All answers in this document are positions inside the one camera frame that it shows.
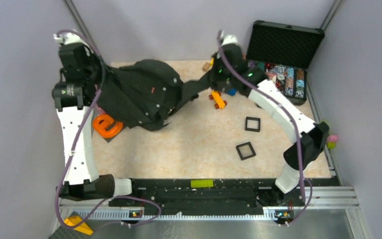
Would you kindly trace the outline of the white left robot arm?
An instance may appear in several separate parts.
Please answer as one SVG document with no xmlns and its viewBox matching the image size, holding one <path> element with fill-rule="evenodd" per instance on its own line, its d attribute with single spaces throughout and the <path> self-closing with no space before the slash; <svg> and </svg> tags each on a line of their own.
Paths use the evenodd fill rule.
<svg viewBox="0 0 382 239">
<path fill-rule="evenodd" d="M 94 159 L 93 121 L 107 68 L 96 47 L 81 33 L 64 29 L 54 34 L 60 45 L 60 80 L 52 98 L 60 121 L 65 167 L 56 200 L 109 199 L 132 193 L 132 181 L 100 175 Z"/>
</svg>

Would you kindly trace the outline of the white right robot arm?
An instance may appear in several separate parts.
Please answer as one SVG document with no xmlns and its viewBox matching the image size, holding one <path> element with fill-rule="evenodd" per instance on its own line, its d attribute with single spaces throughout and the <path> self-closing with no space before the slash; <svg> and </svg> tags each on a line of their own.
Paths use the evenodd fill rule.
<svg viewBox="0 0 382 239">
<path fill-rule="evenodd" d="M 213 67 L 209 81 L 215 89 L 229 84 L 241 95 L 260 106 L 287 135 L 291 146 L 283 153 L 285 164 L 275 179 L 274 188 L 288 195 L 297 187 L 305 197 L 305 169 L 324 151 L 329 125 L 316 122 L 303 114 L 266 73 L 258 67 L 249 68 L 237 37 L 219 30 L 217 50 L 213 54 Z"/>
</svg>

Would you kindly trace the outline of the dark pinstriped garment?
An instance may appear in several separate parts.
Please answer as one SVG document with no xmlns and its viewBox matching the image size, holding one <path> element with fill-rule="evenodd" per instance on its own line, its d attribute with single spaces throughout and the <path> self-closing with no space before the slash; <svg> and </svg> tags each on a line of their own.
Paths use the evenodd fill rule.
<svg viewBox="0 0 382 239">
<path fill-rule="evenodd" d="M 119 68 L 106 66 L 97 105 L 129 128 L 157 131 L 199 93 L 212 86 L 212 74 L 183 82 L 169 64 L 145 59 Z"/>
</svg>

